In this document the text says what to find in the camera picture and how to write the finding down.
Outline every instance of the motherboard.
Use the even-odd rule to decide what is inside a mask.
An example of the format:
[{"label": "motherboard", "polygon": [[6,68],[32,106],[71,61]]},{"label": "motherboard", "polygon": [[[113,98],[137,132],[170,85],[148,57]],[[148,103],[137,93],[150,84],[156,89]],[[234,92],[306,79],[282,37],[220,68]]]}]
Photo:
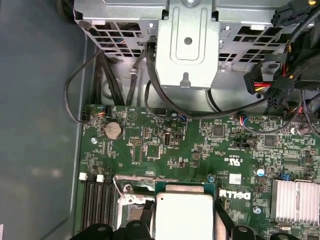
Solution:
[{"label": "motherboard", "polygon": [[[244,130],[238,115],[194,120],[154,111],[173,119],[155,118],[144,107],[87,106],[87,118],[103,114],[83,127],[75,233],[114,222],[119,196],[112,179],[120,175],[212,183],[235,224],[265,239],[284,232],[319,240],[320,144],[299,132],[306,123],[259,135]],[[250,115],[246,125],[270,131],[283,119]]]}]

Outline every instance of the gray case wall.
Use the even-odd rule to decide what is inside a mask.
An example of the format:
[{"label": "gray case wall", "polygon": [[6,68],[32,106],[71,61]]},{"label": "gray case wall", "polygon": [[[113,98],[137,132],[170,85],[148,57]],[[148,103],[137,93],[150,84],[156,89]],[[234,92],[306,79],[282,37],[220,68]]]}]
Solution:
[{"label": "gray case wall", "polygon": [[[55,2],[0,1],[3,240],[72,236],[81,136],[64,108],[63,90],[94,46],[77,25],[60,19]],[[70,86],[75,113],[88,102],[92,76],[87,69]]]}]

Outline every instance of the white retention clip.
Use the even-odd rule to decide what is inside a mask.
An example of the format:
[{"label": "white retention clip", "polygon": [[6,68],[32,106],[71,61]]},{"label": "white retention clip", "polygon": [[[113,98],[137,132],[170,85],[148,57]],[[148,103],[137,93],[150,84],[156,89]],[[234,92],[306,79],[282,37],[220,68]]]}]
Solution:
[{"label": "white retention clip", "polygon": [[98,183],[103,183],[103,182],[105,181],[105,176],[103,176],[102,174],[98,174],[98,175],[96,176],[96,181],[97,181]]},{"label": "white retention clip", "polygon": [[88,175],[85,172],[80,172],[79,174],[79,180],[81,181],[87,181]]}]

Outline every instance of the power connector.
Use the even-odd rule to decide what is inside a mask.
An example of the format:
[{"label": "power connector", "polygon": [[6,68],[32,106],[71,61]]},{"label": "power connector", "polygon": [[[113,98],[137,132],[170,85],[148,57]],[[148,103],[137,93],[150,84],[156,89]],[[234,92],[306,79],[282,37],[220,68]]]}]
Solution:
[{"label": "power connector", "polygon": [[295,81],[282,76],[269,87],[264,98],[267,99],[269,107],[277,108],[294,89]]},{"label": "power connector", "polygon": [[274,11],[271,23],[274,28],[303,22],[309,15],[312,4],[308,0],[293,0]]}]

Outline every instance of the green circuit board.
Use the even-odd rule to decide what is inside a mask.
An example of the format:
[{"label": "green circuit board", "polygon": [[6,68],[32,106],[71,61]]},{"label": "green circuit board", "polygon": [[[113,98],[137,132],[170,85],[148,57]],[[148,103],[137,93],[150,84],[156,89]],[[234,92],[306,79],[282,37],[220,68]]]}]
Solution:
[{"label": "green circuit board", "polygon": [[[252,227],[265,239],[279,232],[270,216],[272,180],[285,177],[320,183],[320,145],[313,134],[297,134],[296,129],[306,125],[303,122],[293,122],[279,133],[254,135],[241,127],[235,115],[210,120],[161,120],[144,107],[87,106],[90,116],[103,109],[103,117],[83,127],[81,173],[200,183],[207,183],[210,175],[217,188],[216,197],[225,197],[224,207],[233,221]],[[172,114],[164,109],[157,111]],[[117,140],[106,136],[106,126],[111,122],[122,128]],[[281,127],[283,118],[252,115],[246,125],[270,131]],[[264,176],[257,176],[258,170],[264,170]],[[75,233],[81,228],[83,195],[84,186],[79,184]],[[318,226],[293,223],[287,233],[307,240],[319,236],[319,231]]]}]

